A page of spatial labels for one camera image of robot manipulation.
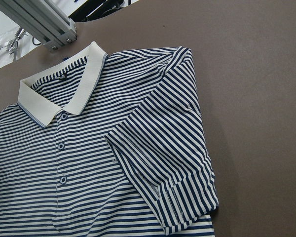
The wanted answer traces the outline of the navy white striped polo shirt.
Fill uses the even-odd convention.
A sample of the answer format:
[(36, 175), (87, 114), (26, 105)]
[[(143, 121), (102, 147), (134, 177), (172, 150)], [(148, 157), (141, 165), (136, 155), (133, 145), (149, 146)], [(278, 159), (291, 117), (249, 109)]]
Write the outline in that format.
[(0, 112), (0, 237), (212, 237), (192, 52), (96, 43)]

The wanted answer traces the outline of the black equipment box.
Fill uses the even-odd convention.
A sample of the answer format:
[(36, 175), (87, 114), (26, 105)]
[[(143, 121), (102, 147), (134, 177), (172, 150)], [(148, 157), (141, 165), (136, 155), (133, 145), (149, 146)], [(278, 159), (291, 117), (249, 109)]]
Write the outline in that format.
[(113, 14), (133, 3), (136, 0), (85, 0), (77, 7), (69, 18), (75, 22), (87, 22), (97, 20)]

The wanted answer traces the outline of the metal clip hanger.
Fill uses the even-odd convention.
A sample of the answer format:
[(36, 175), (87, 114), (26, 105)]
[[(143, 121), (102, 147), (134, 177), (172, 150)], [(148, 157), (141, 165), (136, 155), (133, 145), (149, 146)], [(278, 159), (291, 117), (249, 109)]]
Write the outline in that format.
[(14, 39), (6, 41), (0, 44), (0, 50), (5, 48), (9, 55), (13, 54), (13, 61), (17, 60), (18, 57), (18, 42), (22, 39), (24, 34), (26, 33), (25, 29), (19, 27), (17, 32), (15, 33)]

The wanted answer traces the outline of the aluminium extrusion frame post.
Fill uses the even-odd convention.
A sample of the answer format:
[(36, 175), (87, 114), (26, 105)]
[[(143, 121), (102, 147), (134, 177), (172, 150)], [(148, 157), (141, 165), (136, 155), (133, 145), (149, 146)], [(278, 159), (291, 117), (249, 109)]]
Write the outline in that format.
[(51, 0), (0, 0), (0, 11), (49, 51), (77, 39), (75, 22)]

